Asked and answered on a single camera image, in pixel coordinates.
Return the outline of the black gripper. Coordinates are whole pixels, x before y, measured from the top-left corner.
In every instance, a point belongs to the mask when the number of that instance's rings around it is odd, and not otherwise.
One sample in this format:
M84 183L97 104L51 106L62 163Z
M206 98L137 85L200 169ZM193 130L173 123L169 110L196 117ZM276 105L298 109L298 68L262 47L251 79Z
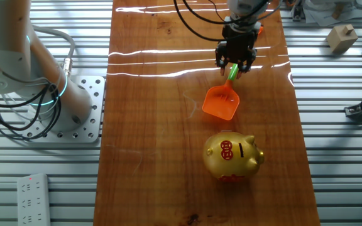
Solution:
M221 76L224 75L228 62L237 64L237 79L251 70L256 60L257 50L254 45L258 33L259 29L256 28L240 33L233 30L230 25L223 27L222 35L226 41L220 41L215 49L216 65L220 68Z

